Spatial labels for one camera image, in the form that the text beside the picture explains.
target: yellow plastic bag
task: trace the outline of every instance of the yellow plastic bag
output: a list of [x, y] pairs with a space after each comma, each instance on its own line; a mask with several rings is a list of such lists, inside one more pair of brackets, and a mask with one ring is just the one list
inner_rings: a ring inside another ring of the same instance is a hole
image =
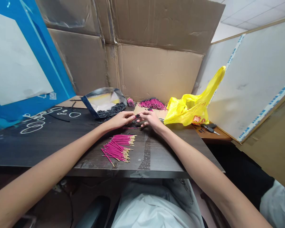
[[182, 123], [184, 126], [191, 123], [196, 125], [208, 124], [207, 106], [222, 81], [225, 71], [226, 67], [222, 66], [201, 95], [185, 94], [180, 100], [170, 98], [164, 124]]

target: blue board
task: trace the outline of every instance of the blue board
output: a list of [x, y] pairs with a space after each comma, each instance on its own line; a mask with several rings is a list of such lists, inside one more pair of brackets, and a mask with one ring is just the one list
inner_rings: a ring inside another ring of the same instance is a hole
[[56, 93], [53, 94], [56, 100], [47, 94], [0, 105], [0, 129], [3, 129], [19, 123], [25, 113], [35, 115], [75, 96], [75, 92], [35, 1], [0, 0], [0, 14], [17, 22]]

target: bundle of pink sticks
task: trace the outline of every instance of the bundle of pink sticks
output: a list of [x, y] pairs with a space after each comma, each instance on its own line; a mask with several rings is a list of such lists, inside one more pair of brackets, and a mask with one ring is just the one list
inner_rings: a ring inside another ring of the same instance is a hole
[[137, 135], [114, 135], [111, 140], [104, 145], [104, 149], [101, 148], [104, 156], [109, 159], [114, 167], [110, 158], [115, 158], [117, 161], [123, 161], [129, 163], [130, 148], [124, 146], [134, 146], [135, 137]]

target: partition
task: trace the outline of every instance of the partition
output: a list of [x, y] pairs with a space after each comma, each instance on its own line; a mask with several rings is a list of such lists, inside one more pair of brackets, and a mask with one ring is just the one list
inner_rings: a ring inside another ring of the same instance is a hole
[[285, 22], [211, 45], [193, 94], [223, 65], [209, 120], [241, 143], [285, 96]]

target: forearm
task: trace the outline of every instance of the forearm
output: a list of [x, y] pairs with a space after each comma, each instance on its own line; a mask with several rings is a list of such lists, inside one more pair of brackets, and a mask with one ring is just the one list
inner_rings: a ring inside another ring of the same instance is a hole
[[12, 227], [109, 130], [106, 124], [100, 125], [93, 131], [39, 162], [1, 189], [0, 227]]
[[167, 127], [159, 132], [199, 187], [213, 200], [232, 227], [270, 227], [235, 185], [203, 154]]

